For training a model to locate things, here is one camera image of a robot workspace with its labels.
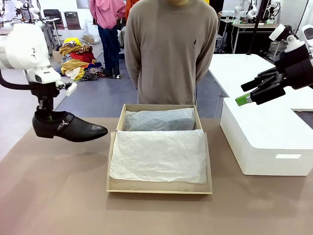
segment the brown sweater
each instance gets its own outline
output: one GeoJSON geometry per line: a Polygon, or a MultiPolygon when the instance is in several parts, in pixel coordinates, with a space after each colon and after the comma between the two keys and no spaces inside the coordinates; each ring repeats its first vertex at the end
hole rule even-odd
{"type": "Polygon", "coordinates": [[[209,68],[218,18],[203,0],[140,0],[130,11],[125,60],[140,104],[194,104],[209,68]]]}

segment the hood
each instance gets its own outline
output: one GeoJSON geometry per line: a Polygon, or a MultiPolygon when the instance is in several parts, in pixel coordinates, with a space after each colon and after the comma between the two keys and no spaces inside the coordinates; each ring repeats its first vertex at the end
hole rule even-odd
{"type": "Polygon", "coordinates": [[[95,0],[97,7],[102,10],[108,10],[110,7],[110,0],[95,0]]]}

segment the pink hoodie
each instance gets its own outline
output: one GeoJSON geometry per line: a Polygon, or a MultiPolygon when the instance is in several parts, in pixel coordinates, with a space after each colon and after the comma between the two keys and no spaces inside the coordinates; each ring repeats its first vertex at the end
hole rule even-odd
{"type": "Polygon", "coordinates": [[[116,18],[125,16],[126,5],[123,0],[89,0],[89,8],[98,25],[112,29],[116,18]]]}

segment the shoe heel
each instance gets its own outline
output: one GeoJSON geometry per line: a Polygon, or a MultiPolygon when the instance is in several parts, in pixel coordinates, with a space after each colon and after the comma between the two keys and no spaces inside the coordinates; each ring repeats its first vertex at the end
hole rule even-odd
{"type": "Polygon", "coordinates": [[[40,131],[35,131],[36,136],[41,137],[41,138],[48,138],[48,139],[53,139],[54,135],[49,134],[49,133],[44,133],[40,131]]]}

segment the neck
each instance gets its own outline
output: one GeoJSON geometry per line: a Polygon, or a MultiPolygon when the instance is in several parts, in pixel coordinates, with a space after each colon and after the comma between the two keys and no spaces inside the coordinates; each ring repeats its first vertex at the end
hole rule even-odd
{"type": "Polygon", "coordinates": [[[167,0],[167,1],[175,6],[183,6],[190,2],[190,0],[167,0]]]}

